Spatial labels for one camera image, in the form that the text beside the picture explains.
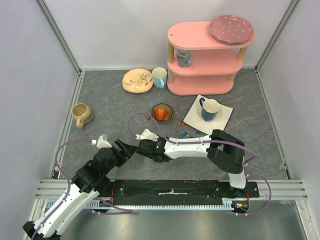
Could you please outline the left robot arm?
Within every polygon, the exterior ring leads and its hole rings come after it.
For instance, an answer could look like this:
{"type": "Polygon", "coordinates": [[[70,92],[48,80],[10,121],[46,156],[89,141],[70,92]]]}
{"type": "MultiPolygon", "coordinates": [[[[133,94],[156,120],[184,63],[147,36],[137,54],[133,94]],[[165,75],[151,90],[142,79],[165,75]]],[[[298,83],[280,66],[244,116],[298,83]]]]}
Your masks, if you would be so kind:
{"type": "Polygon", "coordinates": [[[23,230],[32,240],[59,240],[70,222],[92,200],[106,196],[110,191],[110,179],[107,174],[114,168],[122,166],[135,153],[137,147],[120,140],[115,143],[120,149],[102,140],[70,140],[62,144],[60,150],[69,143],[90,143],[98,148],[92,160],[77,170],[73,178],[69,178],[55,157],[56,166],[67,180],[67,188],[53,206],[35,221],[28,221],[23,230]]]}

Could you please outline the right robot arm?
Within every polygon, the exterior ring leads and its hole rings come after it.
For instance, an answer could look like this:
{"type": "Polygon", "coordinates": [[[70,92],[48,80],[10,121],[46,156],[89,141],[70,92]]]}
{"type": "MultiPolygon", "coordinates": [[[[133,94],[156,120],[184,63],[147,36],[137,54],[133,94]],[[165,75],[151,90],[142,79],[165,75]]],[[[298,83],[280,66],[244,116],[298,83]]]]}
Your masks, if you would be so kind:
{"type": "Polygon", "coordinates": [[[247,191],[244,173],[245,144],[236,137],[219,129],[198,138],[178,139],[156,135],[148,129],[135,136],[139,140],[136,153],[157,163],[173,159],[205,158],[229,177],[229,191],[235,197],[247,191]]]}

